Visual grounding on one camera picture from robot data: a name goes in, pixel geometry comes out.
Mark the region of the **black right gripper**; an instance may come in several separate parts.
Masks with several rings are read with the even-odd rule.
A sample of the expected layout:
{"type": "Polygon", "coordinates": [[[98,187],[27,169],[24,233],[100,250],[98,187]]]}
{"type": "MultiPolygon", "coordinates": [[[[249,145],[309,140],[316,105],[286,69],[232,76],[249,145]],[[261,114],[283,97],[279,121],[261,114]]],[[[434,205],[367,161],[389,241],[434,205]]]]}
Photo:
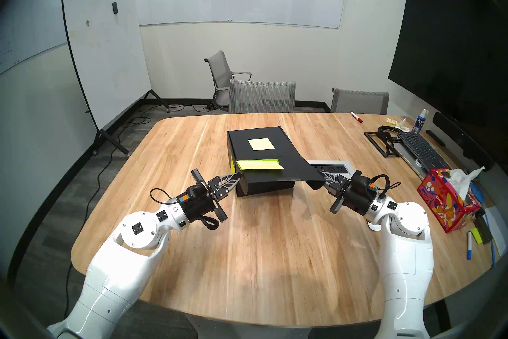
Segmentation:
{"type": "Polygon", "coordinates": [[[371,188],[371,179],[362,176],[361,171],[356,170],[351,178],[340,173],[318,171],[325,183],[323,187],[327,192],[336,197],[330,211],[337,214],[342,206],[346,206],[358,213],[366,215],[374,201],[374,189],[371,188]]]}

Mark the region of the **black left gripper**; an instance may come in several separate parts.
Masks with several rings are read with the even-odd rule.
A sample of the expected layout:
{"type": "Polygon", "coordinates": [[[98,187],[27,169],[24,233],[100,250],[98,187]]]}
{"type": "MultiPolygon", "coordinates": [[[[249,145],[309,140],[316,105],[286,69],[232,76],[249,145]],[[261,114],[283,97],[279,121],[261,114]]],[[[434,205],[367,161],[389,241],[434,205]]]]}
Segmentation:
{"type": "Polygon", "coordinates": [[[206,182],[198,169],[193,169],[191,175],[196,184],[186,190],[186,216],[190,222],[204,217],[209,212],[214,212],[217,219],[222,223],[228,216],[219,204],[243,177],[242,172],[235,172],[223,176],[216,176],[206,182]]]}

